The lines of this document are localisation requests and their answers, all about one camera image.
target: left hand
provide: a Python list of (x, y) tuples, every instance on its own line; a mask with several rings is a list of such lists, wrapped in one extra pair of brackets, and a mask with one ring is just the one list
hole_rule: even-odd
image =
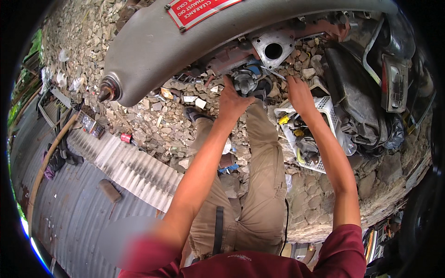
[(225, 87), (219, 98), (218, 119), (235, 124), (248, 106), (255, 101), (255, 97), (240, 97), (233, 87), (230, 77), (224, 75), (223, 79)]

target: maroon t-shirt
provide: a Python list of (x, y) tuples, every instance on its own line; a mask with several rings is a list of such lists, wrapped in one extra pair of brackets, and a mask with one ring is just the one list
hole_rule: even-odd
[[(335, 229), (326, 239), (319, 252), (319, 260), (311, 272), (305, 264), (292, 258), (280, 257), (255, 251), (237, 251), (218, 254), (179, 269), (181, 254), (167, 266), (154, 271), (132, 272), (121, 270), (119, 278), (142, 277), (360, 277), (364, 276), (366, 261), (362, 244), (362, 230), (348, 224)], [(143, 268), (144, 262), (159, 260), (169, 254), (171, 248), (154, 238), (138, 240), (129, 259)]]

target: red can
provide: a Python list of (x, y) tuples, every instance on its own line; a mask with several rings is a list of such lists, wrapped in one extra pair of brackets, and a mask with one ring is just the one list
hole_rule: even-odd
[(131, 134), (121, 133), (121, 141), (130, 143)]

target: blue component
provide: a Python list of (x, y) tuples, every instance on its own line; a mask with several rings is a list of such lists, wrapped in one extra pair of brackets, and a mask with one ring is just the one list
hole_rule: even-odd
[(226, 168), (222, 168), (222, 169), (219, 169), (218, 170), (218, 172), (220, 172), (220, 173), (224, 173), (224, 172), (226, 172), (227, 170), (236, 170), (236, 169), (238, 169), (238, 167), (239, 167), (239, 165), (238, 164), (233, 164), (233, 165), (230, 165), (230, 166), (228, 166), (228, 167), (226, 167)]

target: hand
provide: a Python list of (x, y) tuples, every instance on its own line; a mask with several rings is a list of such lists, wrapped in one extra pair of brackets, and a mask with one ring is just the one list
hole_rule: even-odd
[(239, 119), (246, 111), (249, 105), (255, 101), (255, 97), (240, 97), (233, 87), (232, 80), (229, 76), (223, 76), (224, 89), (221, 91), (219, 98), (219, 115), (222, 121), (228, 121), (231, 124)]
[(289, 84), (288, 98), (295, 111), (301, 117), (310, 117), (314, 112), (318, 112), (315, 108), (314, 99), (306, 82), (295, 76), (287, 76)]

